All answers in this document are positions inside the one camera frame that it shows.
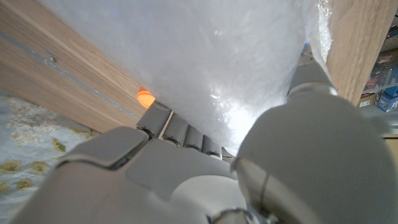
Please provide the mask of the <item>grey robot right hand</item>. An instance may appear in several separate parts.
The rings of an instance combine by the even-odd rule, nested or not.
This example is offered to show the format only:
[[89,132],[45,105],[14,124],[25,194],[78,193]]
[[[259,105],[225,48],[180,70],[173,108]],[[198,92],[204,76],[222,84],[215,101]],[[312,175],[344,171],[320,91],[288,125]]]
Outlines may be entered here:
[[386,131],[318,62],[300,62],[286,103],[256,120],[233,162],[155,103],[136,128],[77,145],[13,222],[396,223]]

